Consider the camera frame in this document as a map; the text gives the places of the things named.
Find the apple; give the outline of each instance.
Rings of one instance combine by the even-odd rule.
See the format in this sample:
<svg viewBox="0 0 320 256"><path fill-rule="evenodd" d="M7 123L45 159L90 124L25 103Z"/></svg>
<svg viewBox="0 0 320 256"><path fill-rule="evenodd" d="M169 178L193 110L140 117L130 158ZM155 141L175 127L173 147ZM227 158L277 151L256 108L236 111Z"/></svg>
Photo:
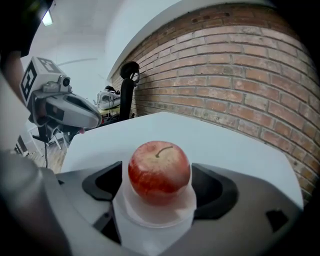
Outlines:
<svg viewBox="0 0 320 256"><path fill-rule="evenodd" d="M165 205L179 196L190 179L190 164L177 145L147 142L133 153L128 176L134 191L147 203Z"/></svg>

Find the wooden floor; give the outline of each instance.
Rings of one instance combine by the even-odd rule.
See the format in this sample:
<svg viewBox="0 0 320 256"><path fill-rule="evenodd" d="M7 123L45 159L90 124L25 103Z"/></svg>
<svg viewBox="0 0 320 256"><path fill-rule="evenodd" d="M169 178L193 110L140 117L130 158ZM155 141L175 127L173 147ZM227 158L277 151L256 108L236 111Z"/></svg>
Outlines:
<svg viewBox="0 0 320 256"><path fill-rule="evenodd" d="M55 174L60 173L62 164L67 153L67 149L63 142L60 142L60 146L62 147L62 149L59 149L56 143L53 143L49 147L47 147L48 168L53 170ZM27 157L32 159L37 166L46 167L46 159L44 154L43 156L41 156L36 151Z"/></svg>

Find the camera lens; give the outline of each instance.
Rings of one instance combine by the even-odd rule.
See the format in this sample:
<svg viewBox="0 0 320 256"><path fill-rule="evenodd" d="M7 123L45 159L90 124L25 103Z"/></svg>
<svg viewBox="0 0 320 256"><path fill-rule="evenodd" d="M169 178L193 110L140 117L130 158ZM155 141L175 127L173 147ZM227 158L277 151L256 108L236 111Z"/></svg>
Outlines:
<svg viewBox="0 0 320 256"><path fill-rule="evenodd" d="M65 78L62 81L63 86L67 87L70 85L70 79L69 78Z"/></svg>

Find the white wall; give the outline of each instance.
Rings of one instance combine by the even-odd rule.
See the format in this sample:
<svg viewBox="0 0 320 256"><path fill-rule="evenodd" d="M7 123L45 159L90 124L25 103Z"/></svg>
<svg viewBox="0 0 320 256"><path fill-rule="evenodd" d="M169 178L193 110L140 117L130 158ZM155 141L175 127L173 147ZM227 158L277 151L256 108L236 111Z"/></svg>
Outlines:
<svg viewBox="0 0 320 256"><path fill-rule="evenodd" d="M123 0L105 35L107 79L144 38L169 21L200 8L236 2L271 5L268 0Z"/></svg>

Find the ceiling light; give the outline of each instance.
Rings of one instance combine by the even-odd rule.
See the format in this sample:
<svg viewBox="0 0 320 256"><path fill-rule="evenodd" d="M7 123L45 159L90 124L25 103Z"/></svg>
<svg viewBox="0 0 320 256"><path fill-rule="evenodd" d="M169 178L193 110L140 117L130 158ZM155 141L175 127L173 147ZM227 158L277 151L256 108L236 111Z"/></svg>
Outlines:
<svg viewBox="0 0 320 256"><path fill-rule="evenodd" d="M44 17L42 19L42 22L43 22L43 24L45 26L49 26L49 25L51 25L53 23L49 10L45 13L45 15L44 15Z"/></svg>

